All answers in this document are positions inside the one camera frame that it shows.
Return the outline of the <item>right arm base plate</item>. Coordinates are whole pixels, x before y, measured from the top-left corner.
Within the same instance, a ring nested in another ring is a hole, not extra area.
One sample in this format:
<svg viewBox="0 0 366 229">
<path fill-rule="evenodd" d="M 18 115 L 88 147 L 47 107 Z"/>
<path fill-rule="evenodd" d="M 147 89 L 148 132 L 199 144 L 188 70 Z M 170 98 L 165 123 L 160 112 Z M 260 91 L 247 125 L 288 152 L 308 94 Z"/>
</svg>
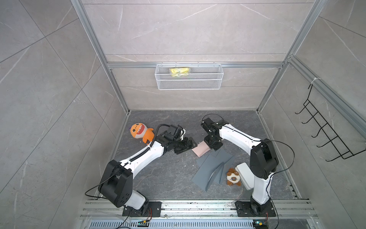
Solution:
<svg viewBox="0 0 366 229">
<path fill-rule="evenodd" d="M 261 205 L 255 200 L 236 201 L 235 208 L 238 217 L 276 217 L 275 208 L 269 200 Z"/>
</svg>

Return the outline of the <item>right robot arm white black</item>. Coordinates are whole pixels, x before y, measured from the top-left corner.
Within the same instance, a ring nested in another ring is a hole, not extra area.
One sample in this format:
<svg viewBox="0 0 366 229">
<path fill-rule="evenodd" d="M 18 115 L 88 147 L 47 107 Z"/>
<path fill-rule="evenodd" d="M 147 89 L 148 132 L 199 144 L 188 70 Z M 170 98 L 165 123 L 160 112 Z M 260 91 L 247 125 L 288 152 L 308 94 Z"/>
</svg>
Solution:
<svg viewBox="0 0 366 229">
<path fill-rule="evenodd" d="M 207 133 L 204 142 L 210 149 L 220 149 L 223 146 L 223 141 L 226 140 L 250 156 L 249 164 L 245 164 L 246 169 L 240 173 L 245 182 L 253 181 L 253 192 L 248 208 L 255 216 L 270 213 L 272 208 L 270 200 L 271 181 L 279 164 L 272 141 L 267 138 L 261 140 L 252 137 L 223 119 L 214 122 L 210 118 L 206 118 L 202 120 L 201 127 Z"/>
</svg>

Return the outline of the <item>pink envelope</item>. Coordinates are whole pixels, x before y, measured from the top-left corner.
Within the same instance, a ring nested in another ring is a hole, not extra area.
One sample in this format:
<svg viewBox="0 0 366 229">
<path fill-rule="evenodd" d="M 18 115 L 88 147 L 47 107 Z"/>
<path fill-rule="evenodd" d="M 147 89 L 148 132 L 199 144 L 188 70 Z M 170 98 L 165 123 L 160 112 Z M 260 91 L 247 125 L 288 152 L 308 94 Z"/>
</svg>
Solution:
<svg viewBox="0 0 366 229">
<path fill-rule="evenodd" d="M 208 151 L 210 151 L 210 147 L 207 145 L 205 141 L 200 142 L 192 151 L 198 156 L 201 157 Z"/>
</svg>

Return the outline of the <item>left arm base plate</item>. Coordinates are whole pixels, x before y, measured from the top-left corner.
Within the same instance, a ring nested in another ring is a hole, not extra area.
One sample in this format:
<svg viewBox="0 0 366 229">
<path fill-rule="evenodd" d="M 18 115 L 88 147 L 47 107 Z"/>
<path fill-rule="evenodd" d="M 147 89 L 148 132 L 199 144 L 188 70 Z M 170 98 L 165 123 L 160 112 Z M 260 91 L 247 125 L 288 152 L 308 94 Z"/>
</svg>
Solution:
<svg viewBox="0 0 366 229">
<path fill-rule="evenodd" d="M 123 216 L 130 217 L 160 217 L 162 210 L 162 202 L 152 201 L 148 204 L 144 204 L 140 209 L 136 210 L 132 207 L 125 207 L 123 210 Z"/>
</svg>

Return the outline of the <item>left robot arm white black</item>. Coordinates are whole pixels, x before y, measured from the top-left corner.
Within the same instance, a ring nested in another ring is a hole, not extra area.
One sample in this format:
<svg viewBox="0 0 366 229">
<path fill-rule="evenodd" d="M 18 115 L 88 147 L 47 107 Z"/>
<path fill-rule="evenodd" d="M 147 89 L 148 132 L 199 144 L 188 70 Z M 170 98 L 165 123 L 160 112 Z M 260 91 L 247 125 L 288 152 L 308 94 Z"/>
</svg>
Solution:
<svg viewBox="0 0 366 229">
<path fill-rule="evenodd" d="M 97 189 L 115 207 L 130 207 L 144 215 L 149 209 L 149 200 L 133 190 L 133 179 L 165 153 L 173 151 L 178 155 L 195 147 L 196 142 L 185 136 L 185 129 L 180 125 L 160 124 L 145 148 L 127 159 L 111 160 L 107 164 Z"/>
</svg>

